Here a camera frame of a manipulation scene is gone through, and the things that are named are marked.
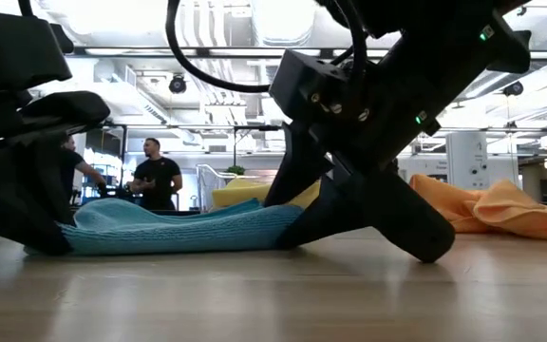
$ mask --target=person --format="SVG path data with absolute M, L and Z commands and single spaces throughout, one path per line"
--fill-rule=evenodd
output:
M 101 173 L 94 167 L 87 164 L 84 158 L 75 152 L 75 141 L 73 137 L 64 135 L 61 139 L 60 153 L 60 170 L 61 181 L 67 196 L 67 200 L 71 200 L 73 196 L 73 179 L 75 178 L 75 170 L 78 170 L 85 176 L 91 177 L 97 184 L 101 193 L 106 189 L 106 180 Z
M 141 206 L 148 210 L 176 210 L 172 194 L 182 188 L 179 165 L 160 153 L 160 142 L 147 138 L 142 147 L 148 158 L 134 172 L 130 190 L 142 194 Z

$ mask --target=railing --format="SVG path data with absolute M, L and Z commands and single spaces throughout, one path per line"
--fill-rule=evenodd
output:
M 196 165 L 198 170 L 199 211 L 208 213 L 214 206 L 213 191 L 224 188 L 230 180 L 236 178 L 256 180 L 259 176 L 238 176 L 233 173 L 217 172 L 208 164 Z

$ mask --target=orange towel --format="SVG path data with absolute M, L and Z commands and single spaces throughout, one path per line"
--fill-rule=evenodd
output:
M 511 181 L 488 190 L 465 191 L 415 175 L 410 186 L 436 208 L 458 233 L 502 231 L 527 238 L 547 239 L 547 205 L 531 199 Z

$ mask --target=blue cloth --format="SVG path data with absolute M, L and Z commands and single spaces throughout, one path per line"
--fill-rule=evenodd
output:
M 75 214 L 76 227 L 60 224 L 80 256 L 272 249 L 303 209 L 263 208 L 253 199 L 186 217 L 155 215 L 121 199 L 101 199 Z

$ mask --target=ceiling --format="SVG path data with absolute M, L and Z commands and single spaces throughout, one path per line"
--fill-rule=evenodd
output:
M 112 119 L 121 124 L 279 124 L 286 119 L 266 95 L 232 93 L 185 74 L 166 47 L 165 0 L 32 2 L 38 16 L 63 25 L 80 47 L 78 51 L 86 52 L 67 58 L 74 74 L 72 80 L 40 86 L 34 89 L 34 94 L 77 88 L 95 91 L 111 106 Z M 181 44 L 217 48 L 221 56 L 229 56 L 194 59 L 194 63 L 219 78 L 237 83 L 268 83 L 275 73 L 279 59 L 251 58 L 255 54 L 251 48 L 342 49 L 350 45 L 349 32 L 312 0 L 183 0 L 181 6 L 177 22 Z M 0 11 L 19 12 L 15 0 L 0 0 Z M 531 50 L 547 50 L 546 0 L 532 1 L 526 10 L 508 13 L 505 19 L 513 29 L 533 32 Z M 398 38 L 395 33 L 377 41 L 369 39 L 368 47 L 390 48 Z M 381 51 L 372 53 L 381 55 Z M 173 94 L 168 88 L 175 75 L 184 75 L 187 89 L 182 94 Z M 500 94 L 502 88 L 516 81 L 524 86 L 521 95 Z M 483 72 L 440 116 L 443 127 L 503 127 L 512 121 L 518 128 L 547 128 L 545 59 L 533 62 L 524 75 Z M 209 139 L 220 142 L 220 134 L 229 133 L 163 128 L 137 128 L 131 137 L 181 139 L 195 149 L 207 148 Z M 444 134 L 421 137 L 414 145 L 422 152 L 440 152 Z M 506 143 L 509 150 L 516 150 L 504 132 L 489 135 L 491 149 Z M 280 144 L 283 137 L 275 132 L 253 132 L 244 139 L 249 141 L 242 144 L 246 149 L 283 148 Z M 547 132 L 517 133 L 511 141 L 521 151 L 547 149 Z

